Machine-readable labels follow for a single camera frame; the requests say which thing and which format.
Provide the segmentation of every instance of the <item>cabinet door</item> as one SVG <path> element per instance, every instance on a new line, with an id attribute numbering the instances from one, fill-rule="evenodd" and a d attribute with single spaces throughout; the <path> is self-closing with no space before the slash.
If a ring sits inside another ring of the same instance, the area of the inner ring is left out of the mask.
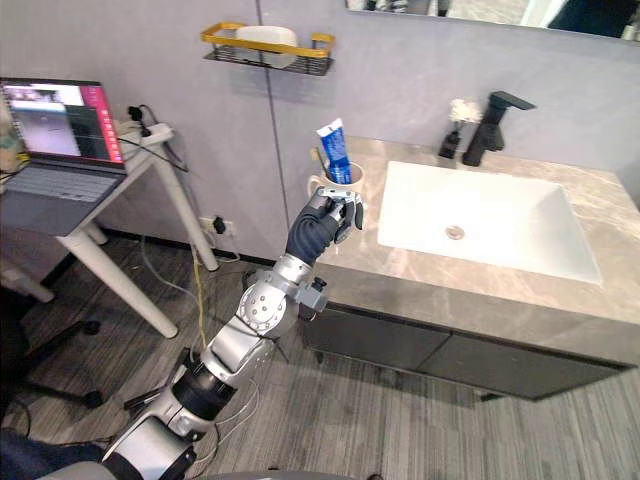
<path id="1" fill-rule="evenodd" d="M 457 334 L 418 371 L 532 400 L 618 372 L 590 359 Z"/>
<path id="2" fill-rule="evenodd" d="M 327 308 L 305 327 L 307 346 L 390 367 L 415 370 L 450 333 Z"/>

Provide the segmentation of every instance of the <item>yellow cable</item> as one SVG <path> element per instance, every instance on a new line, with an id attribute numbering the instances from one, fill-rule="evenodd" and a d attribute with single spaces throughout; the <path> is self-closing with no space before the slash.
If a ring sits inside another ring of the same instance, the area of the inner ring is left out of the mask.
<path id="1" fill-rule="evenodd" d="M 198 254 L 191 249 L 193 256 L 193 273 L 196 277 L 196 289 L 198 293 L 198 326 L 200 327 L 200 339 L 202 340 L 202 349 L 207 348 L 207 337 L 204 333 L 204 305 L 202 301 L 202 282 L 200 281 L 200 263 L 198 262 Z"/>

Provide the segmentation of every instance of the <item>bathroom vanity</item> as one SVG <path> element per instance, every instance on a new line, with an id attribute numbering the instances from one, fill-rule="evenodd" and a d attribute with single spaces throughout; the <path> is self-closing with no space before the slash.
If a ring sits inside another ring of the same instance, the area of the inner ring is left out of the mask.
<path id="1" fill-rule="evenodd" d="M 467 167 L 361 138 L 348 147 L 366 171 L 364 230 L 316 265 L 331 302 L 304 337 L 319 356 L 530 400 L 640 364 L 640 213 L 614 174 L 491 153 Z M 457 171 L 408 166 L 403 215 L 387 173 L 406 165 L 390 162 Z"/>

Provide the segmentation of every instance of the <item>robotic arm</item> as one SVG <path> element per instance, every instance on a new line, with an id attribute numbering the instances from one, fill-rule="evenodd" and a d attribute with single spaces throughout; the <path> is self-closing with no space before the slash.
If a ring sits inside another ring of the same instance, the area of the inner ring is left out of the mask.
<path id="1" fill-rule="evenodd" d="M 154 400 L 107 450 L 101 464 L 84 462 L 44 479 L 172 480 L 195 462 L 193 442 L 214 425 L 235 392 L 250 381 L 274 341 L 298 317 L 300 304 L 320 312 L 326 285 L 306 282 L 331 242 L 362 229 L 363 207 L 354 192 L 320 187 L 295 220 L 285 254 L 242 295 L 235 315 L 209 342 L 200 363 Z"/>

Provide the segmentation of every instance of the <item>wall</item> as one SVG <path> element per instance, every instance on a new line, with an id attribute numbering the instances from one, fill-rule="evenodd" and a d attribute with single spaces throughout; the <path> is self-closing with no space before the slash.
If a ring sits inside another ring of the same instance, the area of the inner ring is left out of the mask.
<path id="1" fill-rule="evenodd" d="M 281 252 L 287 226 L 265 72 L 203 60 L 210 48 L 199 39 L 221 20 L 256 24 L 254 0 L 3 0 L 0 13 L 1 74 L 100 80 L 116 118 L 151 105 L 180 134 L 200 211 L 234 220 L 241 252 Z M 100 220 L 186 239 L 154 175 Z"/>
<path id="2" fill-rule="evenodd" d="M 640 45 L 343 3 L 260 1 L 265 24 L 337 38 L 326 77 L 269 71 L 290 216 L 317 171 L 308 150 L 320 126 L 340 116 L 349 135 L 439 145 L 449 101 L 484 104 L 493 90 L 538 106 L 506 114 L 505 154 L 615 171 L 640 204 Z"/>
<path id="3" fill-rule="evenodd" d="M 246 254 L 274 258 L 287 229 L 267 74 L 291 219 L 317 170 L 308 149 L 318 127 L 341 116 L 350 135 L 438 145 L 452 98 L 484 102 L 497 89 L 538 105 L 507 113 L 505 154 L 613 170 L 640 202 L 638 45 L 355 13 L 342 0 L 259 5 L 264 24 L 286 25 L 301 41 L 313 31 L 337 37 L 326 77 L 202 60 L 198 33 L 223 19 L 258 23 L 254 0 L 3 0 L 0 73 L 99 79 L 120 117 L 129 104 L 152 105 L 180 132 L 201 212 L 234 220 Z M 167 205 L 150 175 L 101 220 L 184 240 Z"/>

